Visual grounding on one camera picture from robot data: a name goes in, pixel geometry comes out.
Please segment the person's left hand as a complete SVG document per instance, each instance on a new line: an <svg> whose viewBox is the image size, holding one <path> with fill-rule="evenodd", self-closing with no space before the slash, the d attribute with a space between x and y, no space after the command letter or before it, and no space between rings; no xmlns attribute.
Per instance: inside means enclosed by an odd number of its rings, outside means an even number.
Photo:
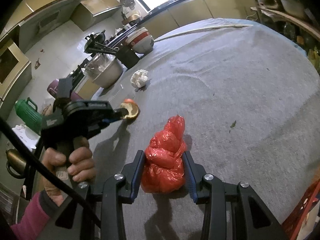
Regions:
<svg viewBox="0 0 320 240"><path fill-rule="evenodd" d="M68 157L53 148L48 148L44 153L42 164L53 175L56 175L58 168L62 168L67 178L75 183L94 182L97 172L88 140L84 137L76 138L74 147L75 150ZM43 180L43 185L44 190L39 196L41 206L58 208L64 201L62 191L46 178Z"/></svg>

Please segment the pink sleeve forearm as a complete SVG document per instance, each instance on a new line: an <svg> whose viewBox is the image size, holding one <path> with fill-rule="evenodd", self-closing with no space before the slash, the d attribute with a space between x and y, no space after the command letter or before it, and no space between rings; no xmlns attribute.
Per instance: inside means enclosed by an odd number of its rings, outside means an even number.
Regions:
<svg viewBox="0 0 320 240"><path fill-rule="evenodd" d="M16 239L37 239L50 218L63 202L60 190L42 190L27 205L19 223L10 228Z"/></svg>

